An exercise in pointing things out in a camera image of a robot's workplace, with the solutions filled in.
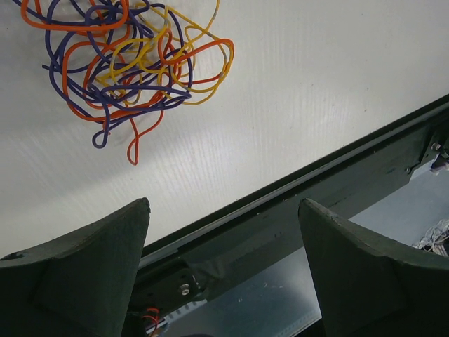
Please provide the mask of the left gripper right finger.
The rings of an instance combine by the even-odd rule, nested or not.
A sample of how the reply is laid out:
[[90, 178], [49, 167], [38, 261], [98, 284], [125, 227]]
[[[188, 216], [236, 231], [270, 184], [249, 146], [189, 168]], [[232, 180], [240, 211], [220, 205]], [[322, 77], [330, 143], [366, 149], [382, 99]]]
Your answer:
[[298, 216], [327, 336], [448, 335], [448, 258], [311, 199], [300, 202]]

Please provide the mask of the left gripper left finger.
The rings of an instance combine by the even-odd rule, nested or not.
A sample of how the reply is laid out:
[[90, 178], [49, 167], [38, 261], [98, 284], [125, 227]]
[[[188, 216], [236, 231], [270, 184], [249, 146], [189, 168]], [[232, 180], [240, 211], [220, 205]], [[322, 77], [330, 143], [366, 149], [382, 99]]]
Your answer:
[[110, 215], [1, 259], [2, 336], [120, 336], [150, 206]]

